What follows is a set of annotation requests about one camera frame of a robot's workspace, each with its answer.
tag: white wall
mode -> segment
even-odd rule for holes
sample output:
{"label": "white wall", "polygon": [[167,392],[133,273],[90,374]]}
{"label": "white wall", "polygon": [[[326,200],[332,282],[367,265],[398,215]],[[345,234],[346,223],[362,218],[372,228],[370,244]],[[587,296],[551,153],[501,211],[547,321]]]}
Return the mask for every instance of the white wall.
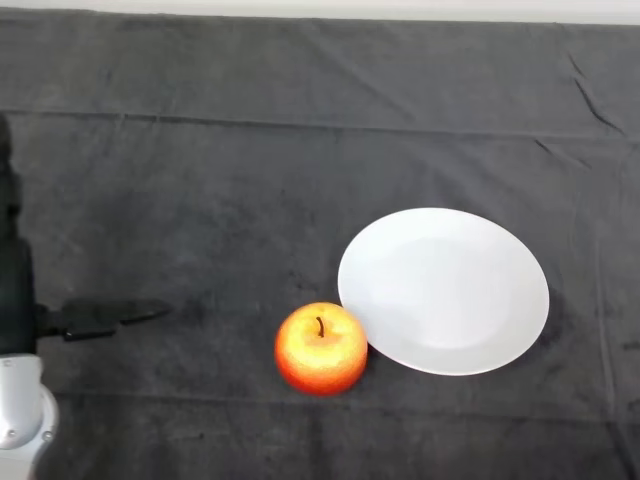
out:
{"label": "white wall", "polygon": [[109,12],[640,24],[640,0],[0,0]]}

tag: apple stem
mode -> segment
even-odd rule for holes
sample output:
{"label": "apple stem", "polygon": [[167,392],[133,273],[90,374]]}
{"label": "apple stem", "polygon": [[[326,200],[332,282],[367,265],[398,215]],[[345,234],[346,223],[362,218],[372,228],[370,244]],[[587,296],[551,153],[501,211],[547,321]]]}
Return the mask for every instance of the apple stem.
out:
{"label": "apple stem", "polygon": [[322,319],[320,317],[316,317],[316,320],[320,322],[320,336],[324,337],[324,323],[322,323]]}

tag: white plate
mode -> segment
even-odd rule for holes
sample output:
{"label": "white plate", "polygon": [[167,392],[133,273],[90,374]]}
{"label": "white plate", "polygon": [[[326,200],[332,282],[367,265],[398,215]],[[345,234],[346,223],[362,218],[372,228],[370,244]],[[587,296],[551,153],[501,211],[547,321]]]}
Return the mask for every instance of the white plate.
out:
{"label": "white plate", "polygon": [[549,313],[544,273],[520,240],[441,208],[394,213],[362,230],[342,257],[338,291],[374,348],[441,375],[515,360]]}

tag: red apple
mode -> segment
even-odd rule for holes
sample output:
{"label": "red apple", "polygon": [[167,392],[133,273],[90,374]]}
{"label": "red apple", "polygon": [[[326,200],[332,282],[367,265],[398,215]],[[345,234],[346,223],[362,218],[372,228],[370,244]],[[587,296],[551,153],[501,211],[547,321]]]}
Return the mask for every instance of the red apple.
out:
{"label": "red apple", "polygon": [[367,363],[367,337],[358,320],[333,303],[312,303],[284,321],[276,336],[276,365],[293,387],[313,395],[347,390]]}

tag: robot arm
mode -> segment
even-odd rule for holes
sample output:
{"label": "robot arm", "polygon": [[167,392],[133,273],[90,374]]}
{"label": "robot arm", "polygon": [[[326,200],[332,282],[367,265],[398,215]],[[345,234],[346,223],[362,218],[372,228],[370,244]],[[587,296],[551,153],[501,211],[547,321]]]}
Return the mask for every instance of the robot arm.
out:
{"label": "robot arm", "polygon": [[68,302],[49,312],[35,302],[31,252],[18,233],[20,183],[13,172],[10,131],[0,115],[0,479],[33,480],[38,460],[55,438],[58,409],[41,384],[39,337],[66,340],[113,335],[119,323],[156,318],[164,302]]}
{"label": "robot arm", "polygon": [[40,383],[31,254],[18,236],[20,187],[10,155],[9,128],[0,117],[0,476],[31,480],[55,436],[58,410]]}

